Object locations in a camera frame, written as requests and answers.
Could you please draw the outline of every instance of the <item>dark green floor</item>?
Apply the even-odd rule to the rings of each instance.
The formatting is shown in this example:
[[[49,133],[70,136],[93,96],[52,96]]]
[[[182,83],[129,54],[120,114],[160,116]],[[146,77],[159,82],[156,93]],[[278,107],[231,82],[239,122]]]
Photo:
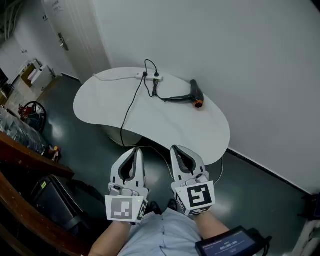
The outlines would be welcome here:
[[[113,143],[98,125],[77,119],[73,104],[80,86],[79,82],[62,77],[46,93],[41,100],[48,115],[44,136],[52,145],[61,147],[60,162],[75,172],[75,179],[107,195],[111,167],[124,149]],[[142,139],[139,145],[154,146],[169,159],[169,151],[152,141]],[[156,152],[150,148],[142,151],[146,186],[151,189],[148,200],[157,201],[164,210],[173,197],[170,190],[173,180]],[[263,236],[272,236],[270,256],[292,251],[305,223],[297,217],[304,206],[303,194],[228,153],[223,163],[223,175],[214,188],[214,215],[230,229],[239,225],[254,227]],[[206,167],[211,180],[217,179],[220,167],[220,161]]]

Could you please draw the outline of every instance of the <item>white power strip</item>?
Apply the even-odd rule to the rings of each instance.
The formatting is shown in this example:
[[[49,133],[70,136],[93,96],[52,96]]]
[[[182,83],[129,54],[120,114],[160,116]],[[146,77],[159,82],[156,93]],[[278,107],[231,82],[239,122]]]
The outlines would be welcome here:
[[[144,72],[139,72],[138,74],[136,74],[135,78],[138,80],[141,80],[143,76],[144,76]],[[145,80],[153,81],[154,79],[157,79],[159,80],[159,82],[161,82],[163,78],[164,77],[162,75],[155,76],[155,74],[148,73],[148,75],[145,77]]]

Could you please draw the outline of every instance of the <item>kidney-shaped table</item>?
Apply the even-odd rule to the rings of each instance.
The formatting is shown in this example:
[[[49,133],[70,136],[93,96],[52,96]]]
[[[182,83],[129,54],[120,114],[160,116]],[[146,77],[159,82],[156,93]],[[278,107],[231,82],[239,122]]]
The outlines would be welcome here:
[[[140,84],[140,80],[128,77],[143,71],[144,68],[121,67],[97,74],[100,79],[113,81],[91,77],[74,99],[73,110],[77,118],[88,124],[121,128]],[[168,73],[159,73],[163,76],[157,87],[160,97],[170,98],[190,93],[188,82]],[[146,84],[152,92],[153,82],[146,81]],[[225,115],[207,96],[204,96],[204,104],[200,109],[192,103],[163,102],[157,97],[149,97],[143,82],[123,129],[167,149],[172,145],[186,147],[200,155],[205,165],[218,161],[230,141],[230,128]]]

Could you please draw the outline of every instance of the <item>power cord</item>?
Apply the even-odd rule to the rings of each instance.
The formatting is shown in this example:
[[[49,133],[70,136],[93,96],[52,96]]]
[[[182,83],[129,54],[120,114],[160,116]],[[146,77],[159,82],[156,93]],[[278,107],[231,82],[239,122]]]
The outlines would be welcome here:
[[[158,97],[160,100],[166,102],[167,99],[165,98],[161,98],[158,94],[157,94],[157,87],[158,87],[158,84],[159,84],[159,80],[158,79],[153,79],[153,90],[152,90],[152,94],[150,94],[150,90],[146,84],[146,77],[148,75],[148,70],[147,70],[147,62],[151,62],[153,65],[154,65],[154,68],[155,68],[155,73],[154,73],[154,76],[155,77],[158,77],[159,76],[159,73],[158,73],[158,69],[157,69],[157,66],[156,64],[154,64],[150,59],[146,59],[144,61],[144,67],[145,67],[145,73],[146,73],[146,76],[144,77],[144,85],[145,85],[145,88],[147,89],[148,91],[148,94],[149,94],[149,97],[150,98],[153,98],[153,97]]]
[[[270,249],[270,244],[268,243],[264,248],[263,248],[263,254],[262,256],[267,256],[269,253],[269,249]]]
[[[170,169],[170,166],[169,166],[167,160],[166,160],[165,157],[164,157],[162,154],[160,154],[160,152],[159,152],[158,150],[156,150],[154,147],[152,147],[152,146],[137,146],[137,145],[127,145],[127,147],[151,148],[151,149],[153,149],[155,152],[157,152],[157,153],[163,158],[163,160],[164,160],[165,163],[166,163],[166,166],[168,167],[170,176],[171,176],[171,178],[174,180],[174,177],[173,177],[173,175],[172,175],[172,173],[171,173],[171,169]]]
[[[145,60],[144,60],[145,72],[143,72],[143,76],[142,76],[142,78],[141,78],[139,87],[138,87],[138,89],[136,89],[136,92],[135,92],[135,94],[134,94],[133,100],[132,100],[132,102],[131,102],[128,110],[126,111],[126,114],[125,114],[125,117],[124,117],[124,120],[123,120],[121,129],[120,129],[120,137],[121,137],[121,142],[122,142],[122,146],[124,147],[124,149],[126,149],[126,146],[125,146],[124,139],[123,139],[123,136],[122,136],[122,131],[123,131],[123,128],[124,128],[124,125],[125,125],[125,122],[126,122],[126,119],[127,119],[127,115],[128,115],[128,113],[129,113],[129,110],[130,110],[130,108],[132,107],[132,105],[133,105],[133,103],[134,103],[134,101],[135,101],[135,99],[136,99],[138,90],[140,89],[140,86],[141,86],[143,80],[144,80],[144,84],[145,84],[146,88],[148,89],[148,87],[147,87],[147,85],[146,85],[146,76],[148,75],[147,62],[151,62],[151,63],[154,65],[154,67],[155,67],[154,76],[155,76],[155,77],[158,77],[158,76],[159,76],[159,73],[158,73],[158,69],[157,69],[156,64],[154,64],[153,61],[151,61],[150,59],[145,59]],[[129,78],[133,78],[133,77],[124,77],[124,78],[119,78],[119,79],[115,79],[115,80],[129,79]],[[153,80],[153,83],[155,83],[155,81],[157,81],[157,85],[158,85],[159,81],[158,81],[157,79],[154,79],[154,80]]]
[[[100,81],[117,81],[117,80],[123,80],[123,79],[136,78],[135,75],[133,75],[133,76],[128,76],[128,77],[117,78],[117,79],[105,79],[105,78],[102,78],[102,77],[97,76],[96,74],[93,74],[93,76],[94,76],[95,78],[97,78],[98,80],[100,80]]]
[[[124,125],[125,125],[125,122],[126,122],[126,119],[127,119],[127,115],[128,115],[128,113],[129,113],[129,110],[130,110],[130,108],[132,107],[132,105],[134,104],[135,99],[136,99],[136,96],[137,96],[137,93],[138,93],[138,91],[139,91],[139,89],[140,89],[140,87],[141,87],[142,81],[143,81],[144,77],[146,77],[146,76],[147,76],[147,73],[146,73],[146,72],[143,72],[143,76],[142,76],[142,78],[141,78],[141,80],[140,80],[140,84],[139,84],[139,86],[138,86],[138,89],[136,89],[136,91],[135,91],[133,100],[132,100],[132,102],[131,102],[128,110],[126,111],[126,114],[125,114],[123,123],[122,123],[122,125],[121,125],[120,137],[121,137],[121,142],[122,142],[122,146],[124,147],[124,149],[126,149],[126,146],[125,146],[125,143],[124,143],[124,138],[122,137],[122,131],[123,131],[123,129],[124,129]]]
[[[216,180],[216,182],[213,183],[213,185],[216,185],[218,183],[218,181],[220,180],[222,174],[224,173],[224,157],[221,157],[221,172],[219,175],[219,178]]]

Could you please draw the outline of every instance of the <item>small screen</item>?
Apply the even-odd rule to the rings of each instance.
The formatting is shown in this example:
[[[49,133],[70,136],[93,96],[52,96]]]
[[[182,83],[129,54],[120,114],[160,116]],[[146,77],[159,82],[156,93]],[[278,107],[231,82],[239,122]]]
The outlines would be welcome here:
[[[236,256],[254,244],[255,242],[247,234],[239,231],[202,248],[207,256]]]

